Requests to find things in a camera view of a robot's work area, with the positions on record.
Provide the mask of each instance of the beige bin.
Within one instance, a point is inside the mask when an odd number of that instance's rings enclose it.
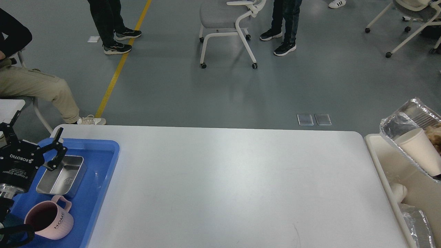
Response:
[[[407,196],[403,203],[422,209],[429,220],[435,244],[441,247],[441,184],[415,168],[379,134],[369,134],[364,139],[408,246],[416,247],[389,183],[406,186]]]

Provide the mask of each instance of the mug handle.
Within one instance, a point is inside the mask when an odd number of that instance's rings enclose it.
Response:
[[[66,198],[62,195],[54,195],[54,197],[52,197],[53,202],[57,203],[58,200],[62,200],[63,202],[66,203],[66,206],[64,207],[64,210],[66,210],[66,212],[69,212],[69,210],[71,209],[72,206],[72,202],[66,200]]]
[[[11,234],[21,233],[21,232],[27,233],[27,238],[25,240],[15,242],[15,243],[2,244],[2,241],[7,242],[7,240],[9,239],[9,236]],[[0,234],[4,235],[3,238],[5,240],[0,241],[0,244],[2,244],[2,247],[4,247],[4,248],[15,248],[15,247],[23,246],[23,245],[31,242],[35,237],[34,228],[29,224],[21,224],[21,225],[16,225],[16,226],[12,226],[12,227],[0,228]]]

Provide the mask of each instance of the gray floor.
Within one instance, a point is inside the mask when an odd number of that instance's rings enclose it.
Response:
[[[202,1],[152,1],[143,35],[104,110],[108,124],[346,130],[365,136],[378,133],[380,120],[413,97],[441,113],[441,55],[428,53],[435,40],[418,35],[386,59],[408,35],[395,9],[364,33],[389,1],[348,0],[330,9],[330,0],[304,0],[298,48],[276,57],[272,51],[282,40],[258,39],[271,22],[268,0],[249,30],[257,70],[238,37],[210,39],[208,67],[199,67]],[[126,26],[136,25],[145,4],[122,1]],[[66,79],[81,115],[96,113],[121,56],[105,55],[101,43],[86,43],[97,35],[88,3],[16,0],[3,1],[1,8],[33,33],[24,52],[27,66]],[[62,123],[50,103],[41,102],[41,108],[52,126]],[[328,113],[333,124],[300,126],[298,113]],[[34,142],[49,135],[32,108],[15,129],[20,139]]]

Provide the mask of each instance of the khaki pants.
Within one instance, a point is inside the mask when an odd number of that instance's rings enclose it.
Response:
[[[79,109],[64,79],[39,70],[11,66],[10,60],[0,63],[0,97],[33,96],[52,104],[66,123],[79,119]]]

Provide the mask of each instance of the person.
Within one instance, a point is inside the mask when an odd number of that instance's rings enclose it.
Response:
[[[332,9],[343,7],[346,4],[346,0],[334,0],[329,3],[328,7]]]
[[[31,40],[29,29],[0,8],[0,97],[26,95],[42,98],[52,102],[68,124],[106,124],[104,118],[79,116],[78,106],[65,80],[38,69],[12,65],[8,57],[22,50]]]
[[[132,30],[124,25],[121,17],[120,0],[87,0],[90,5],[90,13],[97,27],[98,34],[103,41],[105,54],[128,53],[132,46],[115,41],[114,33],[118,41],[130,38],[138,38],[141,31]]]
[[[274,55],[285,56],[297,48],[295,37],[299,25],[301,4],[302,0],[274,0],[271,28],[260,35],[262,41],[282,37],[282,21],[285,19],[285,36],[282,45],[274,50]]]

